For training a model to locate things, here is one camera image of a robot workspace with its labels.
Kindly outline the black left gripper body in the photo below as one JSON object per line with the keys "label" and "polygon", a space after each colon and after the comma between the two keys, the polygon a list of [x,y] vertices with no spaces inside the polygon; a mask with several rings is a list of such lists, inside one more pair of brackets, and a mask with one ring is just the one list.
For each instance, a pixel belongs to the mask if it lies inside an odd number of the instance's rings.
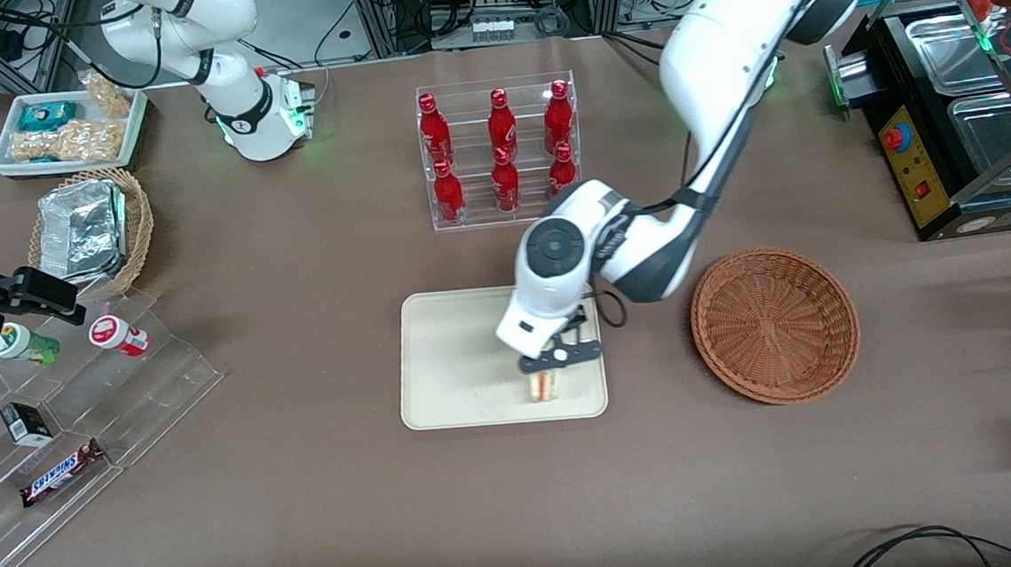
{"label": "black left gripper body", "polygon": [[554,344],[572,344],[572,343],[583,343],[583,335],[581,328],[583,323],[588,321],[588,315],[586,315],[586,309],[578,307],[577,310],[569,317],[566,321],[565,326],[561,328],[554,336]]}

